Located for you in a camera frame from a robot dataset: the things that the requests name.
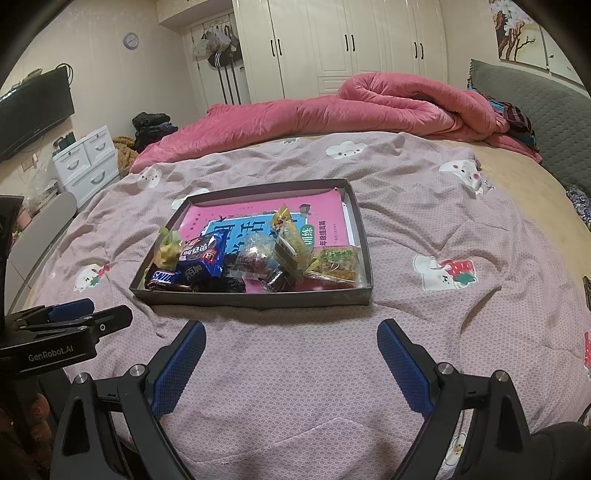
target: flower painting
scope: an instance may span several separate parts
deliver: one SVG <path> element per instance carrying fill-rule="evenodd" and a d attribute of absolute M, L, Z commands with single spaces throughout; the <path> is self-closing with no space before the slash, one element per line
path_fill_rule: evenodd
<path fill-rule="evenodd" d="M 501 60 L 547 69 L 540 26 L 512 0 L 489 0 Z"/>

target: gray quilted headboard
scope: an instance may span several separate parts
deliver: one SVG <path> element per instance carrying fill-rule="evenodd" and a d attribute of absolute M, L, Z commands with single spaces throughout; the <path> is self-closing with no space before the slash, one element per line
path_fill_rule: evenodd
<path fill-rule="evenodd" d="M 565 187 L 591 194 L 591 99 L 551 79 L 472 60 L 472 85 L 513 103 L 531 120 L 546 168 Z"/>

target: wall socket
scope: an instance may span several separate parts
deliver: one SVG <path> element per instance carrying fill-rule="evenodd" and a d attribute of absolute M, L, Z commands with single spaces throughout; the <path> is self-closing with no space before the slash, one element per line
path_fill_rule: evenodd
<path fill-rule="evenodd" d="M 34 153 L 32 157 L 29 157 L 24 162 L 22 162 L 22 170 L 27 171 L 29 168 L 33 168 L 37 161 L 37 154 Z"/>

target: television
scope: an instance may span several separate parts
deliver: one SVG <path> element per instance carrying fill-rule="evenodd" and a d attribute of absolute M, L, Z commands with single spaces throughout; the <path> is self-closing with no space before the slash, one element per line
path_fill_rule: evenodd
<path fill-rule="evenodd" d="M 8 160 L 74 113 L 67 68 L 24 82 L 0 97 L 0 161 Z"/>

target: clock face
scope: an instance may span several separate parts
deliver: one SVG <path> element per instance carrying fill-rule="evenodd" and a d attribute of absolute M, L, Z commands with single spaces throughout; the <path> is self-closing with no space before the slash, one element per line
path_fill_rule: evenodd
<path fill-rule="evenodd" d="M 135 50 L 139 45 L 139 38 L 135 33 L 128 33 L 123 39 L 123 45 L 129 50 Z"/>

